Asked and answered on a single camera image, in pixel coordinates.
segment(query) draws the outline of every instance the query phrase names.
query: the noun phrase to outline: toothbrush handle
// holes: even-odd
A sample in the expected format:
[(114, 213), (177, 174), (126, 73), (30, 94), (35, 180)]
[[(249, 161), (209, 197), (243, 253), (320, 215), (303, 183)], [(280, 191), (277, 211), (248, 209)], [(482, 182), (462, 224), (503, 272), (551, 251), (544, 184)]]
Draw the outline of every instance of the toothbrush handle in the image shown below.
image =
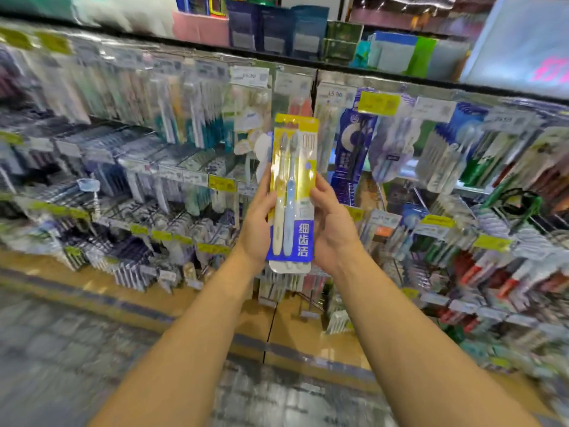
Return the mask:
[(289, 180), (286, 185), (286, 209), (284, 215), (284, 255), (290, 256), (293, 253), (293, 236), (294, 236), (294, 209), (295, 209), (295, 193), (296, 183)]
[(285, 224), (285, 211), (284, 211), (284, 201), (285, 192), (284, 188), (278, 190), (278, 196), (276, 197), (275, 206), (275, 220), (273, 222), (273, 254), (279, 256), (283, 247), (283, 226)]

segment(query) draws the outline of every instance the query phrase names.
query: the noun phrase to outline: tiled floor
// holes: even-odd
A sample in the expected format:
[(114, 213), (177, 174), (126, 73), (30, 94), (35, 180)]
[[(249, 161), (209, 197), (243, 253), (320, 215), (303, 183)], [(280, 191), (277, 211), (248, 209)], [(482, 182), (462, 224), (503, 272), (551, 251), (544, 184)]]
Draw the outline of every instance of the tiled floor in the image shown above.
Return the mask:
[[(158, 337), (0, 287), (0, 425), (87, 424)], [(214, 426), (390, 422), (379, 396), (233, 356), (225, 363), (212, 412)]]

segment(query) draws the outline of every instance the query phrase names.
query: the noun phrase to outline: forearm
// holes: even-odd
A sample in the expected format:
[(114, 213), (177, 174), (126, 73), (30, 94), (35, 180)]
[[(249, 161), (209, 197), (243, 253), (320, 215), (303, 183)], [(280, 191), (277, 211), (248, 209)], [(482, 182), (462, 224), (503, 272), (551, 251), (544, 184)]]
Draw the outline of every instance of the forearm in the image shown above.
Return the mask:
[(203, 425), (251, 279), (251, 270), (234, 251), (92, 425)]
[(538, 425), (363, 249), (346, 253), (340, 268), (335, 282), (402, 427)]

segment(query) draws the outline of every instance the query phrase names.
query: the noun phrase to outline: store aisle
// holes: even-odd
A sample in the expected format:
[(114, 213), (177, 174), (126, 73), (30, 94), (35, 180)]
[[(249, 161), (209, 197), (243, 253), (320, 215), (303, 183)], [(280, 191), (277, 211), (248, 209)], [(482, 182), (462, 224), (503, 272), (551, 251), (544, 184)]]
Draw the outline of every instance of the store aisle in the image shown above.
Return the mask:
[[(0, 287), (0, 419), (85, 425), (159, 336)], [(214, 426), (383, 426), (379, 397), (230, 356)]]

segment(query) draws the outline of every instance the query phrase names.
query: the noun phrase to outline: hanging product package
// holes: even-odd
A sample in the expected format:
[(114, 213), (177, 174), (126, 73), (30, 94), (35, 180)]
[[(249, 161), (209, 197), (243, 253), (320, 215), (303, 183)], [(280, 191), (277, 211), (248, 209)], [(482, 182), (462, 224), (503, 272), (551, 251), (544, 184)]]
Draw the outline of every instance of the hanging product package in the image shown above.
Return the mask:
[(275, 121), (297, 128), (274, 131), (271, 191), (277, 192), (277, 200), (268, 215), (267, 259), (276, 273), (307, 274), (314, 258), (314, 205), (309, 194), (316, 185), (318, 120), (277, 114)]

